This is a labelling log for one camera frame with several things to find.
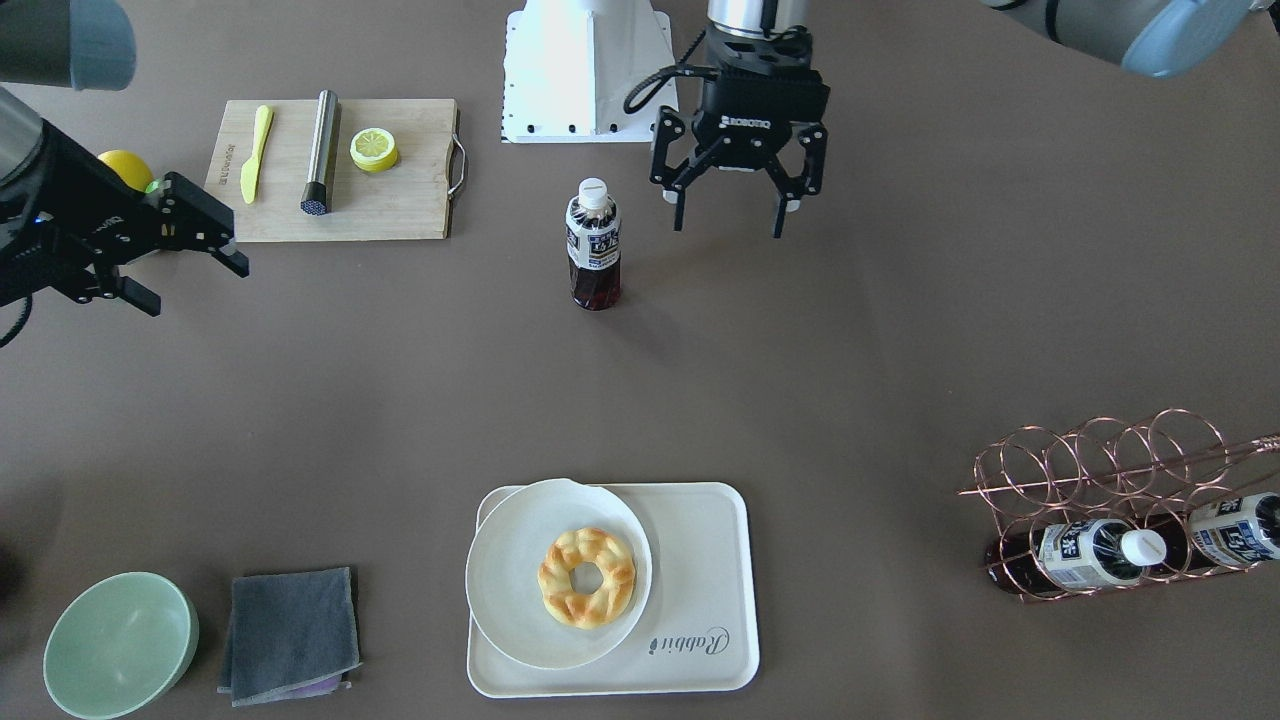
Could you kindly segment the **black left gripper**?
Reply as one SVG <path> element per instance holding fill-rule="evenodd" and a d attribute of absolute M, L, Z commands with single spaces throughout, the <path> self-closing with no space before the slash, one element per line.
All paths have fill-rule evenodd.
<path fill-rule="evenodd" d="M 812 68 L 813 37 L 787 28 L 751 38 L 708 28 L 705 67 L 686 61 L 650 77 L 653 88 L 669 79 L 701 82 L 701 104 L 692 117 L 663 106 L 655 119 L 652 182 L 673 206 L 673 231 L 684 229 L 689 186 L 707 169 L 765 170 L 774 182 L 777 208 L 772 237 L 781 238 L 786 217 L 801 204 L 801 191 L 818 191 L 828 133 L 822 124 L 829 87 Z"/>

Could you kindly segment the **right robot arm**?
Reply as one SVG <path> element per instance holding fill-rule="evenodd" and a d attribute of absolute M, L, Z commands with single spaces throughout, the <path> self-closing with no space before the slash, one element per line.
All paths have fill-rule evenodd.
<path fill-rule="evenodd" d="M 131 20 L 115 1 L 5 1 L 4 83 L 122 90 L 133 79 Z M 206 252 L 244 277 L 234 214 L 170 172 L 148 192 L 14 94 L 1 94 L 1 301 L 52 288 L 69 300 L 120 299 L 157 315 L 160 299 L 122 265 L 157 250 Z"/>

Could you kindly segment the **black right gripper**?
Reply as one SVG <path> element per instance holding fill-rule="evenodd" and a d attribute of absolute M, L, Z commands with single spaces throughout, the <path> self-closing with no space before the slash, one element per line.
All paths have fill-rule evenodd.
<path fill-rule="evenodd" d="M 134 191 L 49 122 L 38 129 L 3 179 L 3 304 L 55 288 L 78 304 L 113 297 L 159 316 L 160 296 L 119 272 L 157 250 L 209 252 L 250 275 L 234 213 L 202 187 L 169 172 L 160 190 Z"/>

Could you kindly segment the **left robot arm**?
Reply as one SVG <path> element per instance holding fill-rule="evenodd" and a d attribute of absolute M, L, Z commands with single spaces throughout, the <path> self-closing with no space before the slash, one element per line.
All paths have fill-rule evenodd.
<path fill-rule="evenodd" d="M 1138 76 L 1179 76 L 1213 54 L 1275 1 L 992 1 L 989 8 L 1047 40 Z M 663 106 L 654 123 L 653 183 L 684 224 L 685 199 L 712 168 L 768 174 L 778 208 L 773 232 L 806 196 L 820 192 L 829 140 L 829 87 L 812 65 L 804 1 L 713 1 L 695 40 L 705 63 L 686 56 L 639 82 L 623 100 L 637 113 L 669 81 L 696 78 L 699 109 Z"/>

